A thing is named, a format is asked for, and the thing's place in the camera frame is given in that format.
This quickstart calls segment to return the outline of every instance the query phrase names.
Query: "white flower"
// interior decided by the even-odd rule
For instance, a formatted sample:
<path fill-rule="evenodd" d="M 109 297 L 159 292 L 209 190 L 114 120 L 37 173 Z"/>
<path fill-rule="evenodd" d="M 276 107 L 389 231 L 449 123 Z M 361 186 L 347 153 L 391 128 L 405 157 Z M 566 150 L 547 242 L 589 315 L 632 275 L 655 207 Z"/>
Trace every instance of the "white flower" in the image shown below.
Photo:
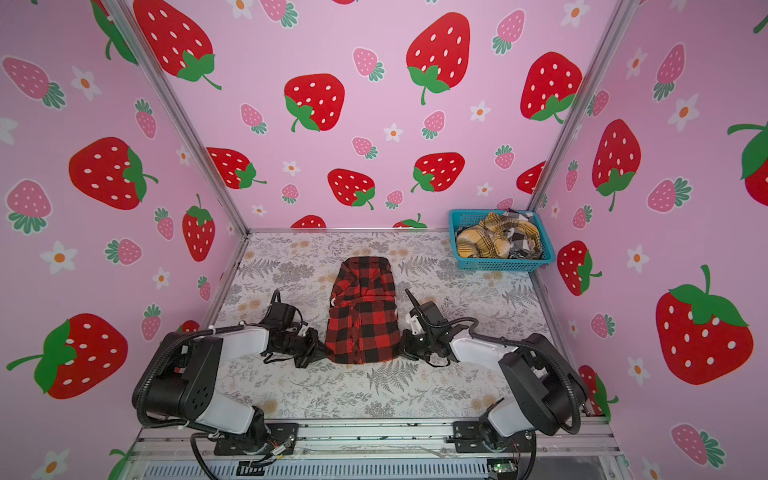
<path fill-rule="evenodd" d="M 566 3 L 565 18 L 560 22 L 560 25 L 566 26 L 570 23 L 576 28 L 581 21 L 581 16 L 587 12 L 589 12 L 589 5 L 584 5 L 584 0 L 576 0 L 576 2 L 573 3 Z"/>
<path fill-rule="evenodd" d="M 639 386 L 643 386 L 643 379 L 650 378 L 650 373 L 643 368 L 643 359 L 635 360 L 628 356 L 627 360 L 629 361 L 629 370 L 627 370 L 627 374 L 633 376 L 634 379 L 637 380 Z"/>
<path fill-rule="evenodd" d="M 185 147 L 176 150 L 176 155 L 179 156 L 179 164 L 190 166 L 190 154 Z"/>
<path fill-rule="evenodd" d="M 283 171 L 288 172 L 291 177 L 296 176 L 296 172 L 300 172 L 301 169 L 296 166 L 296 162 L 283 162 Z"/>
<path fill-rule="evenodd" d="M 74 262 L 72 259 L 77 254 L 77 250 L 67 250 L 61 242 L 56 241 L 53 244 L 53 251 L 41 253 L 40 258 L 51 264 L 51 273 L 58 273 L 62 268 L 65 270 L 74 270 Z"/>
<path fill-rule="evenodd" d="M 10 118 L 0 118 L 0 141 L 4 141 L 8 145 L 13 145 L 13 135 L 11 130 L 18 126 L 18 122 L 11 120 Z"/>
<path fill-rule="evenodd" d="M 164 286 L 168 286 L 168 279 L 170 278 L 170 272 L 163 270 L 163 267 L 157 269 L 157 275 L 152 276 L 152 281 L 157 282 L 157 289 L 161 289 Z"/>
<path fill-rule="evenodd" d="M 61 475 L 67 471 L 67 464 L 65 460 L 69 456 L 69 449 L 64 450 L 62 453 L 48 452 L 45 454 L 45 464 L 42 467 L 35 470 L 32 474 L 32 478 L 35 480 L 51 480 L 56 475 Z"/>
<path fill-rule="evenodd" d="M 485 106 L 485 100 L 481 101 L 477 107 L 470 107 L 469 111 L 472 112 L 472 116 L 469 118 L 472 120 L 485 121 L 485 116 L 491 113 L 491 108 Z"/>
<path fill-rule="evenodd" d="M 74 73 L 72 86 L 82 90 L 89 101 L 94 99 L 94 95 L 101 95 L 101 89 L 94 83 L 93 72 L 82 72 L 80 68 L 72 65 L 72 73 Z"/>
<path fill-rule="evenodd" d="M 493 187 L 488 186 L 488 182 L 485 182 L 483 185 L 478 186 L 478 197 L 480 195 L 488 196 L 488 194 L 491 193 L 491 190 L 493 190 Z"/>
<path fill-rule="evenodd" d="M 645 466 L 643 469 L 643 476 L 645 478 L 648 480 L 664 480 L 661 478 L 661 474 L 659 473 L 659 464 L 650 463 L 645 459 L 645 457 L 643 457 L 643 465 Z"/>
<path fill-rule="evenodd" d="M 688 0 L 672 0 L 672 3 L 670 3 L 670 8 L 677 7 L 677 11 L 682 12 L 686 3 L 688 3 Z"/>
<path fill-rule="evenodd" d="M 253 0 L 227 0 L 227 3 L 232 5 L 232 16 L 234 18 L 240 18 L 241 16 L 249 20 L 253 18 L 250 14 Z"/>
<path fill-rule="evenodd" d="M 643 265 L 650 260 L 648 255 L 643 255 L 643 246 L 638 245 L 634 250 L 628 248 L 627 255 L 629 256 L 629 260 L 627 260 L 627 268 L 634 267 L 638 273 L 643 273 Z"/>
<path fill-rule="evenodd" d="M 694 94 L 688 101 L 685 101 L 682 98 L 677 99 L 677 103 L 674 105 L 675 112 L 667 121 L 670 125 L 677 124 L 677 133 L 683 131 L 685 124 L 688 123 L 689 120 L 698 118 L 699 111 L 695 108 L 698 99 L 699 94 Z"/>
<path fill-rule="evenodd" d="M 640 47 L 634 53 L 634 57 L 627 60 L 627 78 L 637 77 L 640 74 L 640 65 L 643 64 L 648 53 L 643 53 Z"/>
<path fill-rule="evenodd" d="M 386 134 L 386 140 L 394 140 L 394 141 L 400 141 L 400 135 L 402 135 L 402 130 L 397 128 L 397 125 L 392 124 L 391 127 L 385 128 L 384 133 Z"/>

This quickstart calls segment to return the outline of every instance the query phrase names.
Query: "red strawberry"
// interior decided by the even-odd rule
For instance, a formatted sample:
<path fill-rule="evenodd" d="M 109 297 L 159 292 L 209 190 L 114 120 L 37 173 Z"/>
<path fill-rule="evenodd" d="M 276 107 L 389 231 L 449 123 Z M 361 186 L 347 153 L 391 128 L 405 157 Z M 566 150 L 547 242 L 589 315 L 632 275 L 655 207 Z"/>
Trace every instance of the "red strawberry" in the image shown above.
<path fill-rule="evenodd" d="M 528 168 L 526 171 L 520 174 L 518 177 L 518 190 L 524 191 L 527 194 L 533 194 L 533 190 L 536 188 L 538 179 L 541 176 L 541 172 L 544 171 L 544 164 L 547 162 L 541 162 L 535 167 Z"/>
<path fill-rule="evenodd" d="M 578 228 L 579 230 L 582 230 L 584 229 L 584 227 L 587 226 L 587 223 L 590 223 L 591 221 L 592 221 L 592 207 L 590 207 L 589 205 L 584 205 L 583 207 L 579 207 L 578 210 L 576 210 L 572 223 L 574 228 Z"/>
<path fill-rule="evenodd" d="M 515 10 L 501 20 L 496 27 L 497 37 L 493 38 L 493 49 L 496 55 L 503 55 L 507 50 L 512 50 L 512 44 L 523 35 L 525 25 L 525 12 Z"/>
<path fill-rule="evenodd" d="M 684 178 L 666 179 L 648 195 L 648 208 L 663 214 L 672 211 L 673 207 L 680 208 L 690 200 L 690 192 L 694 188 Z"/>
<path fill-rule="evenodd" d="M 406 65 L 411 80 L 422 89 L 439 94 L 455 87 L 469 65 L 469 20 L 460 13 L 446 13 L 435 20 L 408 47 Z"/>
<path fill-rule="evenodd" d="M 48 76 L 42 68 L 30 61 L 6 55 L 2 60 L 2 67 L 8 78 L 13 80 L 22 94 L 33 100 L 40 100 L 48 108 L 61 109 L 67 102 L 66 95 L 56 82 L 48 82 Z"/>
<path fill-rule="evenodd" d="M 768 124 L 738 124 L 728 127 L 728 134 L 740 130 L 760 130 L 741 154 L 741 177 L 747 193 L 768 206 Z"/>
<path fill-rule="evenodd" d="M 135 0 L 134 15 L 160 66 L 187 81 L 214 71 L 214 47 L 200 26 L 163 0 Z"/>
<path fill-rule="evenodd" d="M 157 132 L 157 122 L 152 116 L 152 109 L 149 108 L 149 104 L 144 99 L 136 100 L 136 123 L 139 124 L 139 128 L 147 135 L 147 138 L 154 138 L 154 134 Z"/>
<path fill-rule="evenodd" d="M 257 134 L 262 135 L 266 133 L 266 123 L 264 123 L 264 117 L 256 108 L 251 107 L 248 104 L 242 104 L 240 106 L 240 117 L 243 119 L 243 123 L 250 127 L 250 130 Z"/>
<path fill-rule="evenodd" d="M 186 322 L 181 324 L 177 332 L 192 333 L 192 332 L 198 331 L 199 329 L 200 329 L 200 324 L 198 322 L 195 322 L 194 320 L 187 320 Z"/>
<path fill-rule="evenodd" d="M 587 106 L 587 115 L 597 117 L 608 105 L 610 95 L 605 90 L 600 90 L 598 94 L 593 95 Z"/>
<path fill-rule="evenodd" d="M 419 214 L 419 218 L 416 220 L 401 220 L 398 223 L 392 225 L 392 228 L 426 228 L 425 223 L 421 223 L 422 215 Z"/>
<path fill-rule="evenodd" d="M 286 108 L 296 117 L 290 130 L 301 122 L 307 130 L 333 128 L 344 106 L 344 85 L 331 74 L 303 75 L 288 80 L 285 87 Z"/>
<path fill-rule="evenodd" d="M 229 148 L 208 147 L 210 158 L 214 161 L 216 169 L 221 175 L 224 184 L 234 190 L 248 188 L 253 182 L 265 184 L 266 181 L 256 180 L 256 168 L 250 163 L 248 157 L 239 151 Z"/>
<path fill-rule="evenodd" d="M 120 54 L 122 58 L 125 58 L 130 63 L 134 65 L 138 65 L 138 62 L 136 61 L 136 57 L 134 57 L 133 52 L 128 47 L 128 45 L 125 43 L 125 40 L 123 39 L 123 35 L 120 34 L 120 31 L 118 30 L 118 27 L 115 26 L 114 22 L 111 19 L 111 16 L 109 13 L 107 13 L 107 9 L 104 8 L 104 4 L 101 2 L 101 0 L 91 0 L 91 7 L 94 11 L 94 17 L 96 18 L 96 23 L 98 24 L 99 28 L 102 32 L 107 34 L 109 37 L 109 41 L 107 42 L 107 48 L 104 50 L 104 55 L 107 57 L 107 60 L 111 60 L 109 50 L 112 46 L 112 43 L 114 42 L 114 47 Z"/>
<path fill-rule="evenodd" d="M 200 298 L 206 302 L 210 300 L 210 282 L 205 276 L 197 279 L 197 288 L 200 290 Z"/>
<path fill-rule="evenodd" d="M 326 222 L 317 215 L 307 215 L 298 219 L 291 228 L 326 228 Z"/>
<path fill-rule="evenodd" d="M 603 276 L 602 272 L 592 273 L 592 255 L 580 240 L 570 242 L 560 249 L 558 271 L 565 286 L 575 296 L 580 296 L 587 291 L 591 277 Z"/>
<path fill-rule="evenodd" d="M 679 43 L 672 47 L 656 73 L 654 99 L 662 101 L 674 90 L 674 82 L 680 78 L 685 68 L 685 45 Z"/>
<path fill-rule="evenodd" d="M 413 180 L 418 183 L 413 186 L 421 187 L 427 192 L 442 192 L 455 183 L 456 178 L 464 170 L 464 157 L 455 152 L 430 154 L 419 158 L 413 166 Z"/>
<path fill-rule="evenodd" d="M 750 329 L 739 310 L 710 295 L 710 268 L 701 266 L 706 291 L 682 285 L 656 305 L 661 352 L 670 371 L 692 385 L 711 382 L 739 368 L 752 355 Z"/>
<path fill-rule="evenodd" d="M 120 332 L 99 316 L 75 315 L 45 337 L 42 355 L 10 362 L 13 370 L 40 359 L 35 382 L 55 399 L 70 399 L 92 389 L 123 366 L 128 343 Z"/>
<path fill-rule="evenodd" d="M 581 70 L 576 65 L 559 53 L 545 53 L 528 70 L 520 112 L 523 117 L 538 121 L 554 115 L 555 120 L 563 123 L 558 113 L 571 106 L 580 85 Z"/>
<path fill-rule="evenodd" d="M 40 233 L 48 226 L 45 217 L 51 214 L 51 201 L 45 190 L 34 180 L 20 180 L 5 197 L 5 204 L 12 210 L 8 214 L 13 230 L 24 235 Z"/>
<path fill-rule="evenodd" d="M 496 151 L 496 166 L 502 170 L 507 170 L 512 166 L 512 162 L 515 161 L 515 154 L 512 153 L 512 147 L 509 145 L 502 145 Z"/>
<path fill-rule="evenodd" d="M 289 205 L 299 200 L 299 189 L 294 184 L 287 184 L 280 193 L 283 194 L 283 201 Z"/>
<path fill-rule="evenodd" d="M 565 189 L 569 192 L 576 186 L 576 180 L 578 180 L 578 162 L 574 159 L 571 160 L 571 164 L 568 165 L 568 173 L 565 175 Z"/>
<path fill-rule="evenodd" d="M 187 248 L 192 259 L 196 262 L 202 262 L 208 256 L 210 246 L 214 243 L 216 224 L 210 212 L 203 208 L 200 195 L 196 195 L 196 197 L 199 206 L 193 205 L 184 214 L 181 221 L 181 232 L 184 234 L 184 240 L 187 242 Z"/>
<path fill-rule="evenodd" d="M 144 200 L 149 178 L 139 157 L 115 137 L 96 140 L 72 156 L 69 178 L 78 190 L 119 210 L 132 210 Z"/>
<path fill-rule="evenodd" d="M 328 173 L 328 185 L 331 187 L 333 196 L 342 205 L 362 207 L 368 204 L 373 210 L 371 200 L 376 195 L 376 185 L 371 177 L 336 168 Z"/>
<path fill-rule="evenodd" d="M 299 12 L 293 9 L 293 3 L 286 0 L 261 0 L 264 13 L 273 22 L 280 22 L 283 28 L 293 28 L 299 23 Z"/>
<path fill-rule="evenodd" d="M 141 320 L 141 335 L 148 342 L 160 331 L 160 307 L 154 303 L 147 307 L 144 318 Z"/>
<path fill-rule="evenodd" d="M 107 243 L 107 249 L 104 253 L 107 254 L 107 260 L 110 262 L 115 265 L 120 263 L 125 266 L 136 263 L 142 255 L 141 247 L 130 238 L 124 238 L 120 242 L 112 240 L 110 243 Z"/>
<path fill-rule="evenodd" d="M 373 142 L 367 138 L 354 137 L 352 139 L 352 146 L 355 148 L 355 153 L 360 157 L 365 157 L 368 160 L 372 160 L 379 155 L 379 151 L 373 146 Z"/>
<path fill-rule="evenodd" d="M 157 232 L 165 239 L 174 237 L 174 219 L 168 216 L 168 210 L 158 208 L 154 211 L 154 221 L 157 222 Z"/>
<path fill-rule="evenodd" d="M 605 128 L 592 165 L 592 184 L 600 195 L 613 195 L 609 212 L 614 211 L 616 192 L 629 187 L 640 166 L 640 143 L 623 120 Z"/>
<path fill-rule="evenodd" d="M 603 315 L 602 313 L 598 313 L 594 316 L 591 327 L 592 331 L 602 339 L 613 336 L 614 332 L 616 332 L 616 323 L 614 323 L 614 319 L 610 318 L 609 315 Z"/>
<path fill-rule="evenodd" d="M 445 112 L 437 110 L 435 113 L 430 114 L 424 119 L 424 128 L 422 128 L 422 135 L 427 140 L 431 140 L 437 137 L 438 133 L 445 127 Z"/>
<path fill-rule="evenodd" d="M 393 190 L 386 196 L 386 207 L 394 210 L 402 203 L 402 191 Z"/>
<path fill-rule="evenodd" d="M 370 81 L 379 81 L 384 78 L 384 64 L 379 61 L 376 54 L 364 48 L 355 48 L 352 52 L 357 73 L 368 77 Z"/>
<path fill-rule="evenodd" d="M 704 430 L 699 432 L 692 425 L 681 423 L 672 427 L 670 436 L 674 444 L 697 464 L 706 467 L 709 462 L 714 468 L 725 466 L 725 452 L 718 446 L 720 443 Z"/>

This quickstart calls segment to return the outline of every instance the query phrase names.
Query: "pink wall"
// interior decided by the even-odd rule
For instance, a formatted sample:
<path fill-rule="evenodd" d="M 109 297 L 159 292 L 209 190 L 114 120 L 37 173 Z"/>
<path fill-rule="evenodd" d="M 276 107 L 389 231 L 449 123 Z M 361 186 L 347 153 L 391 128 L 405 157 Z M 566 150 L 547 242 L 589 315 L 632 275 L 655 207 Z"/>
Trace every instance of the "pink wall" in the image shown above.
<path fill-rule="evenodd" d="M 547 290 L 635 478 L 764 476 L 768 151 L 764 131 L 728 129 L 768 120 L 768 30 L 753 32 L 766 14 L 753 0 L 642 5 L 602 81 L 607 105 L 584 117 L 540 210 L 561 254 Z M 602 272 L 588 289 L 584 249 Z"/>
<path fill-rule="evenodd" d="M 284 10 L 265 10 L 262 4 L 282 5 Z M 235 163 L 220 169 L 224 180 L 235 187 L 230 193 L 251 227 L 290 227 L 306 215 L 321 217 L 328 227 L 391 227 L 401 220 L 418 220 L 419 215 L 430 227 L 445 227 L 452 208 L 494 207 L 508 198 L 517 206 L 528 205 L 533 184 L 521 190 L 516 187 L 518 178 L 522 185 L 528 174 L 540 173 L 538 165 L 546 160 L 560 125 L 552 116 L 529 120 L 521 103 L 530 117 L 544 104 L 542 94 L 546 98 L 557 94 L 562 100 L 578 88 L 577 70 L 587 69 L 614 4 L 614 0 L 588 0 L 586 5 L 578 0 L 556 7 L 549 2 L 499 0 L 240 4 L 172 0 L 171 7 L 159 0 L 136 0 L 134 12 L 158 60 L 174 77 L 170 83 L 203 142 L 230 150 L 214 152 L 216 159 L 226 160 L 226 153 L 233 155 L 229 158 L 247 159 L 255 167 L 256 181 L 266 181 L 237 188 L 243 184 L 232 175 Z M 518 13 L 502 23 L 513 12 Z M 432 30 L 419 37 L 440 18 L 434 26 L 435 40 Z M 519 25 L 522 32 L 516 35 Z M 495 44 L 499 31 L 502 36 Z M 502 46 L 502 39 L 513 48 Z M 187 49 L 194 56 L 191 62 L 182 55 Z M 532 67 L 548 52 L 565 58 L 549 55 Z M 181 73 L 180 62 L 186 66 Z M 382 78 L 380 71 L 374 71 L 378 62 Z M 551 70 L 558 63 L 560 69 Z M 440 68 L 434 84 L 420 73 L 422 66 L 430 65 Z M 424 87 L 414 83 L 408 66 L 414 66 L 416 80 L 429 87 L 426 105 L 420 101 Z M 545 75 L 539 73 L 543 67 Z M 535 93 L 526 82 L 529 70 L 538 83 Z M 312 74 L 325 75 L 292 80 Z M 311 93 L 327 85 L 331 91 Z M 450 90 L 434 93 L 446 87 Z M 301 116 L 300 107 L 306 104 L 306 115 L 316 112 L 305 119 L 309 121 L 296 123 L 295 133 L 291 125 L 297 117 L 286 108 L 286 90 L 296 114 Z M 342 101 L 335 111 L 329 108 Z M 243 104 L 247 104 L 245 120 Z M 437 137 L 428 140 L 422 134 L 425 121 Z M 304 124 L 316 125 L 319 131 Z M 503 145 L 514 157 L 506 150 L 497 153 Z M 366 158 L 371 147 L 377 155 Z M 455 162 L 432 182 L 422 180 L 436 192 L 423 190 L 413 177 L 417 161 L 430 154 L 438 154 L 424 159 L 432 164 L 419 164 L 428 174 L 429 166 L 440 158 Z M 461 163 L 465 166 L 457 170 L 460 174 L 451 175 Z M 357 180 L 375 184 L 375 196 L 370 198 L 368 187 L 353 181 L 349 173 L 341 173 L 340 185 L 332 190 L 327 177 L 335 169 L 350 170 L 357 173 Z M 432 173 L 442 170 L 437 167 Z M 338 173 L 331 176 L 333 183 Z M 350 206 L 356 197 L 347 186 L 352 194 L 354 187 L 366 190 L 360 207 Z M 402 195 L 390 196 L 396 191 Z"/>
<path fill-rule="evenodd" d="M 0 351 L 3 365 L 45 354 L 2 370 L 2 478 L 36 472 L 32 478 L 43 478 L 47 468 L 54 476 L 66 469 L 62 478 L 110 475 L 122 458 L 110 451 L 127 451 L 139 429 L 131 408 L 139 375 L 165 333 L 188 319 L 202 319 L 210 302 L 201 298 L 198 279 L 206 276 L 214 295 L 237 242 L 227 234 L 227 216 L 194 161 L 180 162 L 182 141 L 144 74 L 121 51 L 131 54 L 123 45 L 111 45 L 108 60 L 107 44 L 90 2 L 14 2 L 0 18 L 0 58 L 30 62 L 0 61 L 0 190 L 5 216 L 12 220 L 0 228 L 5 248 Z M 49 82 L 63 92 L 63 108 L 44 104 L 44 95 L 55 96 Z M 151 118 L 140 116 L 152 138 L 137 122 L 135 104 L 142 98 L 152 108 Z M 120 141 L 82 151 L 106 137 Z M 136 201 L 141 187 L 124 181 L 124 171 L 130 181 L 142 178 L 127 172 L 125 161 L 132 173 L 137 170 L 127 146 L 141 159 L 144 173 L 159 180 L 147 180 L 141 202 Z M 34 183 L 15 189 L 24 179 Z M 216 226 L 210 252 L 200 262 L 182 238 L 182 220 L 197 205 L 195 194 Z M 169 240 L 158 230 L 158 207 L 173 221 Z M 171 220 L 161 227 L 168 237 Z M 40 231 L 25 234 L 25 224 Z M 104 251 L 113 239 L 130 239 L 141 248 L 141 258 L 135 260 L 134 248 L 124 248 L 117 263 L 108 260 Z M 158 286 L 160 268 L 170 272 L 164 274 L 167 285 Z M 143 322 L 152 305 L 159 307 L 159 325 L 157 318 Z M 153 328 L 156 335 L 146 341 Z"/>

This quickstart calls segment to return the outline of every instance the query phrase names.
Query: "strawberry stem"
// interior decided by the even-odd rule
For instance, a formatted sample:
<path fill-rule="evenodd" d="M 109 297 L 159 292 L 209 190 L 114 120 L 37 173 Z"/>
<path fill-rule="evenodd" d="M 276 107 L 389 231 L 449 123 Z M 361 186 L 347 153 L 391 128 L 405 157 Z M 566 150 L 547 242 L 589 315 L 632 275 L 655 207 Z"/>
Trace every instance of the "strawberry stem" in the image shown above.
<path fill-rule="evenodd" d="M 40 359 L 42 357 L 43 355 L 26 356 L 23 359 L 18 359 L 13 362 L 10 362 L 8 365 L 5 366 L 5 368 L 10 372 L 11 370 L 13 370 L 14 368 L 21 365 L 24 362 L 28 362 L 29 360 L 34 360 L 34 359 Z"/>

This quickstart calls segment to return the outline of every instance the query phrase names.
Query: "pink strawberry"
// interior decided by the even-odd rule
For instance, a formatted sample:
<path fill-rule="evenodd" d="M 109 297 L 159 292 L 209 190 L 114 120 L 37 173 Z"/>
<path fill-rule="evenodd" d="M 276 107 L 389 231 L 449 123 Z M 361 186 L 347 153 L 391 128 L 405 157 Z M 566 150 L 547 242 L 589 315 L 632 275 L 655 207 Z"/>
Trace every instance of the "pink strawberry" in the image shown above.
<path fill-rule="evenodd" d="M 283 28 L 293 28 L 299 23 L 299 12 L 293 9 L 293 3 L 286 0 L 260 0 L 264 13 L 273 22 L 280 22 Z"/>
<path fill-rule="evenodd" d="M 51 214 L 51 201 L 43 187 L 33 180 L 21 180 L 8 192 L 5 204 L 13 210 L 8 214 L 13 230 L 24 235 L 40 233 L 48 226 L 45 217 Z"/>
<path fill-rule="evenodd" d="M 427 140 L 437 137 L 437 134 L 445 127 L 445 112 L 437 110 L 424 119 L 422 135 Z"/>
<path fill-rule="evenodd" d="M 352 146 L 355 148 L 355 153 L 360 157 L 365 157 L 368 160 L 376 158 L 379 152 L 376 147 L 373 146 L 373 142 L 363 137 L 354 137 L 352 139 Z"/>
<path fill-rule="evenodd" d="M 501 20 L 496 27 L 497 37 L 493 38 L 493 49 L 496 55 L 503 55 L 507 50 L 512 50 L 512 44 L 523 35 L 525 24 L 525 12 L 515 10 Z"/>
<path fill-rule="evenodd" d="M 200 298 L 206 302 L 210 300 L 210 282 L 203 275 L 197 280 L 197 288 L 200 289 Z"/>
<path fill-rule="evenodd" d="M 144 319 L 141 320 L 141 335 L 148 342 L 160 331 L 160 314 L 160 307 L 154 303 L 148 306 L 147 311 L 144 312 Z"/>
<path fill-rule="evenodd" d="M 725 452 L 704 430 L 698 431 L 692 425 L 681 423 L 670 430 L 670 435 L 674 444 L 697 464 L 704 467 L 709 462 L 714 468 L 725 466 Z"/>
<path fill-rule="evenodd" d="M 673 207 L 680 208 L 690 200 L 693 189 L 684 178 L 677 178 L 674 183 L 667 178 L 648 195 L 648 208 L 663 214 L 669 213 Z"/>
<path fill-rule="evenodd" d="M 154 134 L 157 132 L 157 122 L 152 116 L 152 109 L 149 108 L 149 104 L 144 99 L 136 100 L 136 122 L 139 124 L 139 128 L 147 135 L 147 138 L 154 138 Z"/>
<path fill-rule="evenodd" d="M 614 319 L 610 318 L 607 314 L 603 315 L 602 313 L 598 313 L 595 315 L 591 325 L 592 331 L 597 333 L 602 339 L 613 336 L 616 331 L 616 323 L 614 323 Z"/>
<path fill-rule="evenodd" d="M 8 78 L 13 80 L 24 95 L 42 101 L 48 108 L 61 109 L 67 104 L 64 92 L 57 83 L 48 82 L 48 76 L 42 68 L 30 61 L 8 55 L 0 60 Z"/>
<path fill-rule="evenodd" d="M 299 199 L 299 189 L 294 184 L 287 184 L 282 193 L 283 201 L 287 204 L 294 204 Z"/>
<path fill-rule="evenodd" d="M 662 101 L 674 90 L 674 82 L 680 78 L 685 68 L 685 45 L 678 43 L 672 47 L 667 57 L 661 62 L 656 73 L 654 99 Z"/>
<path fill-rule="evenodd" d="M 128 266 L 139 261 L 141 258 L 141 247 L 130 238 L 124 238 L 119 243 L 117 240 L 112 240 L 107 244 L 107 249 L 104 253 L 107 254 L 107 260 L 115 265 L 122 263 Z"/>
<path fill-rule="evenodd" d="M 154 221 L 157 222 L 157 232 L 165 239 L 174 237 L 174 219 L 168 216 L 168 210 L 158 208 L 154 211 Z"/>
<path fill-rule="evenodd" d="M 384 64 L 379 61 L 376 54 L 364 48 L 355 48 L 352 53 L 357 73 L 368 77 L 370 81 L 379 81 L 384 78 Z"/>
<path fill-rule="evenodd" d="M 386 207 L 394 210 L 402 203 L 402 191 L 394 190 L 386 196 Z"/>
<path fill-rule="evenodd" d="M 576 180 L 578 179 L 578 162 L 571 160 L 571 164 L 568 165 L 568 173 L 565 175 L 565 188 L 569 192 L 576 186 Z"/>
<path fill-rule="evenodd" d="M 261 116 L 261 113 L 256 108 L 248 104 L 242 104 L 240 106 L 240 117 L 243 118 L 243 123 L 248 125 L 253 133 L 257 135 L 266 133 L 264 117 Z"/>
<path fill-rule="evenodd" d="M 512 208 L 512 204 L 515 202 L 513 198 L 505 198 L 504 200 L 496 204 L 496 208 L 499 210 L 509 210 Z"/>
<path fill-rule="evenodd" d="M 512 166 L 512 162 L 515 161 L 515 154 L 512 153 L 512 147 L 509 145 L 502 145 L 496 151 L 496 160 L 494 162 L 502 170 L 507 170 Z"/>
<path fill-rule="evenodd" d="M 578 210 L 576 210 L 576 214 L 574 214 L 573 219 L 573 226 L 574 228 L 581 230 L 587 226 L 587 223 L 590 223 L 591 221 L 592 207 L 589 205 L 584 205 L 583 207 L 579 207 Z"/>
<path fill-rule="evenodd" d="M 590 117 L 597 117 L 600 112 L 608 105 L 608 92 L 600 90 L 598 94 L 592 97 L 587 106 L 587 115 Z"/>

